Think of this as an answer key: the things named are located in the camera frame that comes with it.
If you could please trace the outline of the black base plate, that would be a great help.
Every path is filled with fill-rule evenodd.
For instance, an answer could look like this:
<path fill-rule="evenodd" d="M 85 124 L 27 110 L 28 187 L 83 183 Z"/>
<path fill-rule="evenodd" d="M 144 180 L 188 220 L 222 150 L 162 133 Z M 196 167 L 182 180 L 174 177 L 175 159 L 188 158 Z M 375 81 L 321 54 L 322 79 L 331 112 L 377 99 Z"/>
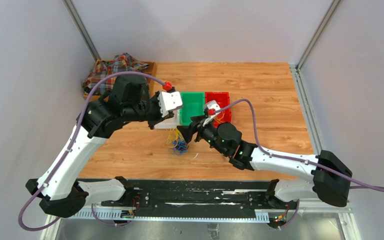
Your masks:
<path fill-rule="evenodd" d="M 133 189 L 104 207 L 134 210 L 138 217 L 251 219 L 257 210 L 292 213 L 288 203 L 266 194 L 268 181 L 130 179 Z"/>

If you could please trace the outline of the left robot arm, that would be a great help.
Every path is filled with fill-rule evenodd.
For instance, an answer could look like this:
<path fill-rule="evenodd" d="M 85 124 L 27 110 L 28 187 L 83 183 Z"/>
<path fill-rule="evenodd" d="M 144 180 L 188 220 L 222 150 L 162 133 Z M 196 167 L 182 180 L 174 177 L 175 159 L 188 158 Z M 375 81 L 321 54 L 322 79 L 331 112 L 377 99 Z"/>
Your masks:
<path fill-rule="evenodd" d="M 40 198 L 39 206 L 44 213 L 61 218 L 104 201 L 129 206 L 133 193 L 125 178 L 84 182 L 78 180 L 80 172 L 115 131 L 132 122 L 147 122 L 153 129 L 172 118 L 182 106 L 181 94 L 169 82 L 150 95 L 146 74 L 116 73 L 112 89 L 97 100 L 86 101 L 72 134 L 51 167 L 41 177 L 28 180 L 26 188 L 34 198 Z"/>

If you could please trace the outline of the white plastic bin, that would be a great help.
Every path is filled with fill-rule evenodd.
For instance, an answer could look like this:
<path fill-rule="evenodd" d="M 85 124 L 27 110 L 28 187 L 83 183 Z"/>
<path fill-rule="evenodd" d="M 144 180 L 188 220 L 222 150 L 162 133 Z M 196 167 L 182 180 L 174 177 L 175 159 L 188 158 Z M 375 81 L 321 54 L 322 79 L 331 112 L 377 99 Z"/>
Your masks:
<path fill-rule="evenodd" d="M 176 128 L 180 124 L 180 113 L 179 110 L 175 110 L 173 112 L 174 116 L 172 118 L 168 118 L 163 120 L 162 122 L 157 123 L 154 128 L 156 130 L 162 129 L 173 129 Z"/>

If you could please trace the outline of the red plastic bin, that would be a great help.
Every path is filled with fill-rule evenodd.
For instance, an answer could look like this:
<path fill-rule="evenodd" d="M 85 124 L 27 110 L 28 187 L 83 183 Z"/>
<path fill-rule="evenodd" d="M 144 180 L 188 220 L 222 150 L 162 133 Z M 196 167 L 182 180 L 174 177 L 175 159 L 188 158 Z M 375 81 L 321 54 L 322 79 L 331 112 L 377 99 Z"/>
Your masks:
<path fill-rule="evenodd" d="M 206 91 L 204 93 L 204 96 L 205 96 L 206 102 L 215 100 L 221 108 L 224 108 L 231 103 L 230 95 L 228 92 Z M 218 125 L 226 122 L 230 123 L 231 121 L 232 121 L 232 110 L 229 108 L 217 115 L 217 117 L 214 119 L 213 125 L 215 128 L 217 128 Z"/>

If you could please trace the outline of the plaid cloth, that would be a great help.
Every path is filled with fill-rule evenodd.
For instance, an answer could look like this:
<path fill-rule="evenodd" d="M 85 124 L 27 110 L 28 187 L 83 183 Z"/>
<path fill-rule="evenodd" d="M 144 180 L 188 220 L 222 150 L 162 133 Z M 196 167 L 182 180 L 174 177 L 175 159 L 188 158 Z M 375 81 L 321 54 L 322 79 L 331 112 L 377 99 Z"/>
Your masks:
<path fill-rule="evenodd" d="M 83 81 L 81 87 L 85 94 L 88 94 L 91 89 L 103 78 L 108 75 L 119 72 L 142 72 L 152 73 L 154 63 L 145 62 L 135 59 L 132 55 L 125 52 L 116 55 L 111 60 L 97 60 L 94 67 L 90 70 L 88 77 Z"/>

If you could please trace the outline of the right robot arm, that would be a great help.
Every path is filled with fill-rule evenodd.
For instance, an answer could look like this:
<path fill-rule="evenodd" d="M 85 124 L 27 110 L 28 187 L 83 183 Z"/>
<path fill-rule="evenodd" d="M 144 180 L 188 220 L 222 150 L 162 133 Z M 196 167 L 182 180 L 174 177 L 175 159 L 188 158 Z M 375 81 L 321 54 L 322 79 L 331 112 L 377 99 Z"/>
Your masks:
<path fill-rule="evenodd" d="M 204 118 L 197 116 L 188 126 L 177 127 L 186 143 L 204 140 L 240 170 L 272 171 L 297 178 L 270 181 L 265 200 L 271 208 L 277 209 L 292 200 L 314 198 L 334 207 L 347 206 L 353 173 L 333 152 L 300 155 L 261 150 L 257 144 L 243 140 L 233 124 L 225 122 L 215 127 Z"/>

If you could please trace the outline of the wooden tray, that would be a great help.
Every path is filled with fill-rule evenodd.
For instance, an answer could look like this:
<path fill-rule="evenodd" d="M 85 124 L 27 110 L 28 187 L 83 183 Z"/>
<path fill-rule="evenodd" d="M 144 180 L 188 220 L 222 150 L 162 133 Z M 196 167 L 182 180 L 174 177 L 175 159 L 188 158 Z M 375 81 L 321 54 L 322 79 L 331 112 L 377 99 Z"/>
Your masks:
<path fill-rule="evenodd" d="M 83 98 L 86 99 L 90 93 L 90 90 L 98 83 L 99 80 L 103 79 L 107 75 L 125 72 L 125 71 L 135 71 L 156 76 L 157 73 L 157 63 L 153 61 L 139 61 L 133 58 L 129 58 L 126 55 L 117 55 L 113 60 L 97 60 L 94 67 L 92 68 L 89 76 L 82 83 L 83 87 Z M 98 89 L 93 93 L 91 101 L 98 100 L 99 97 L 105 93 L 107 90 L 112 89 L 115 83 L 116 77 L 110 78 L 105 83 L 100 85 Z M 152 97 L 154 95 L 155 81 L 146 78 L 149 93 Z"/>

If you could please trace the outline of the green plastic bin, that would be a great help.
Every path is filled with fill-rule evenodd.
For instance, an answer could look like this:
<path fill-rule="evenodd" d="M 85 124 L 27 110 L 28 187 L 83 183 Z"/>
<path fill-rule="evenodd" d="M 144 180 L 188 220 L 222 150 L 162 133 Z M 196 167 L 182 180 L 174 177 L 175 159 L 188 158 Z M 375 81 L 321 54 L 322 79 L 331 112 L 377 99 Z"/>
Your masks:
<path fill-rule="evenodd" d="M 183 107 L 179 110 L 179 123 L 181 126 L 188 126 L 191 117 L 204 114 L 205 93 L 204 92 L 181 92 Z"/>

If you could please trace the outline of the aluminium rail frame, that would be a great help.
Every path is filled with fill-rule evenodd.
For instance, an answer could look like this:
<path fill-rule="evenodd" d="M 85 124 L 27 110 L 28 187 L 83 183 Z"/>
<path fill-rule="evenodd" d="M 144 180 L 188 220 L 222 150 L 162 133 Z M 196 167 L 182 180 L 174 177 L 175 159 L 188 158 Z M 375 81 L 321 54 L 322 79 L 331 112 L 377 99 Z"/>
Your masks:
<path fill-rule="evenodd" d="M 96 205 L 61 219 L 43 240 L 359 240 L 349 207 L 303 199 L 291 213 L 256 210 L 254 218 L 141 217 Z"/>

